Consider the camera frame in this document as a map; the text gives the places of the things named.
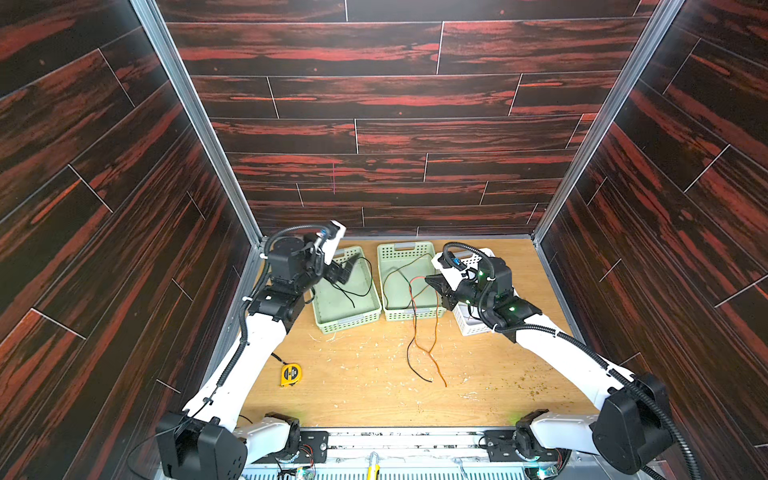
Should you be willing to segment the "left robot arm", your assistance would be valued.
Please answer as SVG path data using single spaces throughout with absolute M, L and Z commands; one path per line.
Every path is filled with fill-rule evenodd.
M 263 458 L 289 461 L 300 450 L 300 422 L 270 413 L 237 425 L 245 400 L 320 280 L 346 283 L 334 256 L 346 228 L 336 220 L 286 228 L 266 238 L 263 268 L 243 298 L 240 332 L 212 376 L 178 412 L 156 427 L 160 464 L 171 479 L 238 479 Z

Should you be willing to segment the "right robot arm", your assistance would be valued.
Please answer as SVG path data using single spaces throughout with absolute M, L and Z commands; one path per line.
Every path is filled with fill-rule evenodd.
M 606 359 L 560 329 L 515 290 L 506 262 L 486 249 L 449 242 L 431 260 L 425 282 L 442 305 L 458 305 L 491 332 L 534 353 L 569 380 L 597 409 L 595 415 L 535 410 L 512 433 L 514 454 L 527 462 L 551 463 L 530 478 L 549 479 L 565 468 L 570 454 L 597 455 L 615 470 L 658 479 L 650 462 L 678 446 L 688 475 L 702 476 L 694 450 L 672 418 L 666 385 L 652 374 L 637 375 Z

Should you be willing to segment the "left green basket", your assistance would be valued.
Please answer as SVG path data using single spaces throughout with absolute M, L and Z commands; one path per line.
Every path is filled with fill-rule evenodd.
M 336 254 L 334 260 L 344 261 L 355 252 L 361 256 L 346 284 L 331 284 L 321 280 L 315 286 L 313 313 L 315 324 L 323 334 L 335 334 L 380 319 L 382 305 L 374 286 L 372 264 L 362 247 L 344 248 Z

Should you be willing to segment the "green basket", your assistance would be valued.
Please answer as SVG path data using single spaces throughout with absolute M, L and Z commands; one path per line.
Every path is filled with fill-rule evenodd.
M 436 273 L 431 242 L 385 243 L 377 246 L 376 253 L 387 321 L 441 318 L 446 313 L 435 290 L 424 281 Z
M 361 256 L 346 284 L 331 284 L 321 280 L 315 286 L 313 313 L 315 324 L 323 334 L 335 334 L 380 319 L 382 305 L 374 286 L 372 264 L 362 247 L 344 248 L 336 254 L 334 260 L 344 261 L 355 252 Z

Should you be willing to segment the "white basket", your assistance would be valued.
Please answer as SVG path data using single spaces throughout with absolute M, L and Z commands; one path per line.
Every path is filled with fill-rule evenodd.
M 464 250 L 456 252 L 454 255 L 456 258 L 461 259 L 468 267 L 479 267 L 483 262 L 483 258 L 472 251 Z M 451 311 L 463 336 L 490 332 L 490 329 L 480 319 L 480 315 L 475 307 L 457 304 Z

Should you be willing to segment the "middle green basket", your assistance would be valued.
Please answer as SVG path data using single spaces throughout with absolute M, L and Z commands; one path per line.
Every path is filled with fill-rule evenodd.
M 435 290 L 424 281 L 436 273 L 431 242 L 385 243 L 377 246 L 376 253 L 387 321 L 441 318 L 446 313 Z

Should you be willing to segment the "yellow tape measure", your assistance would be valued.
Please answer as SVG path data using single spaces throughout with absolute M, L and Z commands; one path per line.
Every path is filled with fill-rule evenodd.
M 281 371 L 280 371 L 281 387 L 294 386 L 302 380 L 303 370 L 299 364 L 287 362 L 275 353 L 272 353 L 271 357 L 276 359 L 281 364 Z

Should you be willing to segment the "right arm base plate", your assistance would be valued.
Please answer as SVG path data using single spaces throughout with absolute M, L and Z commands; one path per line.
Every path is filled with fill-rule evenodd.
M 545 449 L 524 429 L 486 430 L 478 440 L 491 462 L 565 463 L 570 453 L 564 449 Z

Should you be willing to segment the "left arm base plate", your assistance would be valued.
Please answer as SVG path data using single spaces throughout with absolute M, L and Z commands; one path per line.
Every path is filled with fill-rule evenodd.
M 267 454 L 253 462 L 256 464 L 324 464 L 328 456 L 330 433 L 324 430 L 302 429 L 296 441 L 276 453 Z

